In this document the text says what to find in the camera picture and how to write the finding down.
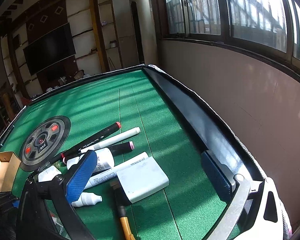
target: pink wall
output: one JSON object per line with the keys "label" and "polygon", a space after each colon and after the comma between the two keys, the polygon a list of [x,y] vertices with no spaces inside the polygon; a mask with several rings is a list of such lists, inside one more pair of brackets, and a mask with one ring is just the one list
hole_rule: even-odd
{"label": "pink wall", "polygon": [[243,54],[163,40],[162,68],[197,92],[275,181],[292,225],[300,220],[300,83]]}

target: yellow handle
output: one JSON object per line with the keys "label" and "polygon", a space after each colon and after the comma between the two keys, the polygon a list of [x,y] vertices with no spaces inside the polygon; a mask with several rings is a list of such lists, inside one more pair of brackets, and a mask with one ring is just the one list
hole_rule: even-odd
{"label": "yellow handle", "polygon": [[127,217],[122,217],[120,218],[121,224],[122,224],[122,228],[123,228],[123,232],[124,232],[124,236],[126,240],[135,240],[131,229],[130,229],[130,225],[129,225],[129,221]]}

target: diamond-shaped decoration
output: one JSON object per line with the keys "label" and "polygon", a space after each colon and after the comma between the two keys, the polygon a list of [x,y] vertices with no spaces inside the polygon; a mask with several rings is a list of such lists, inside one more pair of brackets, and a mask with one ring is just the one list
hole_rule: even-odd
{"label": "diamond-shaped decoration", "polygon": [[47,15],[43,15],[43,16],[41,17],[40,22],[45,23],[45,21],[46,21],[47,18],[48,18]]}
{"label": "diamond-shaped decoration", "polygon": [[61,6],[58,6],[54,13],[56,13],[57,15],[60,15],[62,11],[63,11],[63,8]]}
{"label": "diamond-shaped decoration", "polygon": [[34,27],[34,24],[33,24],[33,23],[30,23],[28,30],[29,30],[29,31],[33,30],[33,27]]}

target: window frame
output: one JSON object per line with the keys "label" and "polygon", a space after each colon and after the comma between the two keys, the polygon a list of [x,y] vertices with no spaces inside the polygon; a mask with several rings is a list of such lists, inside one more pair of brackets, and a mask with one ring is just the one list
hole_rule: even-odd
{"label": "window frame", "polygon": [[[176,34],[169,34],[169,29],[165,29],[162,31],[161,28],[161,39],[167,38],[180,38],[185,40],[194,40],[200,42],[213,42],[216,43],[215,46],[218,44],[222,44],[222,47],[231,46],[242,49],[242,53],[244,54],[245,51],[257,53],[260,57],[265,57],[271,59],[285,67],[288,67],[293,72],[300,75],[300,60],[293,57],[293,43],[294,43],[294,31],[293,31],[293,21],[292,21],[292,12],[288,3],[288,0],[282,0],[284,13],[286,17],[286,30],[287,30],[287,44],[286,44],[286,52],[281,50],[275,49],[273,47],[244,40],[241,38],[233,37],[233,28],[232,25],[232,15],[231,15],[231,4],[230,0],[218,0],[219,5],[219,13],[220,13],[220,30],[221,35],[214,35],[214,34],[204,34],[204,33],[190,33],[189,31],[189,11],[188,6],[185,5],[183,1],[183,14],[184,14],[184,23],[185,23],[185,33],[180,33],[179,35]],[[159,13],[159,21],[162,21],[162,18],[166,18],[167,14],[164,14],[163,11],[158,9]]]}

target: white bottle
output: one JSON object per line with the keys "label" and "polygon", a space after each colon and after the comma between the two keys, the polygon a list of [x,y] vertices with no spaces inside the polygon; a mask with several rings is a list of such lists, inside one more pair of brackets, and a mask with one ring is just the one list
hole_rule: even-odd
{"label": "white bottle", "polygon": [[81,207],[81,206],[91,206],[95,205],[98,202],[102,201],[102,197],[94,193],[82,192],[77,201],[72,202],[72,206]]}

